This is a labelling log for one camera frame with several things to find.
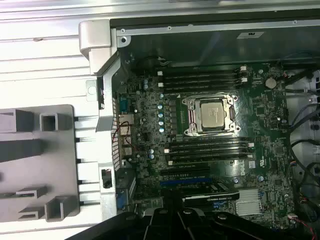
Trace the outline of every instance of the pcie slot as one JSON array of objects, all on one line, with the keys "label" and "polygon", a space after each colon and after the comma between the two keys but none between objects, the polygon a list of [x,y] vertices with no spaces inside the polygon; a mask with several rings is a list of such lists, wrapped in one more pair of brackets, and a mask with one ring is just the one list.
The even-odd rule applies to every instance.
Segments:
[{"label": "pcie slot", "polygon": [[163,186],[170,186],[170,185],[211,183],[211,182],[212,182],[212,178],[210,177],[198,177],[198,178],[160,181],[160,186],[163,187]]},{"label": "pcie slot", "polygon": [[210,172],[210,167],[180,167],[180,168],[170,168],[160,171],[160,176],[169,175],[180,175],[180,174],[190,174],[190,173],[206,173]]}]

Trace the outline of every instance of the white sticker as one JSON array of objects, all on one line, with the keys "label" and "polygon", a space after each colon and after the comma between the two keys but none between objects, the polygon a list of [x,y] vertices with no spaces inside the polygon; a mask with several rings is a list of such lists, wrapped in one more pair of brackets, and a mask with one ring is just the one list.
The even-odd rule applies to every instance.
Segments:
[{"label": "white sticker", "polygon": [[249,161],[249,168],[255,169],[256,168],[256,162],[255,161]]},{"label": "white sticker", "polygon": [[236,39],[257,39],[264,33],[264,31],[242,32]]}]

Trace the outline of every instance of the metal bracket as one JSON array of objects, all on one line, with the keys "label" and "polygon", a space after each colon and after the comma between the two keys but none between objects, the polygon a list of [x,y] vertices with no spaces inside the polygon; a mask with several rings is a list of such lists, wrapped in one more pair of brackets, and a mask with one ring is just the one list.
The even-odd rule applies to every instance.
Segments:
[{"label": "metal bracket", "polygon": [[80,52],[90,62],[90,74],[98,75],[117,52],[117,32],[108,19],[88,20],[79,24]]}]

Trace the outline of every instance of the screw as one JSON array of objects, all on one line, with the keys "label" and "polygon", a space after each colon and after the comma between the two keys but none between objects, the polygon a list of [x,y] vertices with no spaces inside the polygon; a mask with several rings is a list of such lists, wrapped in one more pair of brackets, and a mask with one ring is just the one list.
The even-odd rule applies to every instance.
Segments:
[{"label": "screw", "polygon": [[227,219],[227,216],[224,215],[224,214],[219,214],[219,215],[218,215],[218,219],[220,219],[220,220],[226,220],[226,219]]},{"label": "screw", "polygon": [[191,209],[185,209],[185,210],[183,210],[183,213],[189,215],[189,214],[192,214],[192,210]]}]

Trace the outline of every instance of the chip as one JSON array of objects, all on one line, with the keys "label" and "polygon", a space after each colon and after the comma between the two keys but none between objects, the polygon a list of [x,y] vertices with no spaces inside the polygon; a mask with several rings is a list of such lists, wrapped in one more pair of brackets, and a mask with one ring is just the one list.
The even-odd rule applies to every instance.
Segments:
[{"label": "chip", "polygon": [[282,146],[277,146],[277,147],[275,147],[275,152],[276,152],[276,154],[283,154],[284,148]]},{"label": "chip", "polygon": [[218,128],[225,124],[225,111],[221,102],[208,102],[201,105],[201,119],[204,128]]},{"label": "chip", "polygon": [[265,115],[265,108],[262,106],[256,108],[257,115]]},{"label": "chip", "polygon": [[282,180],[281,179],[274,180],[274,185],[281,186],[282,185]]}]

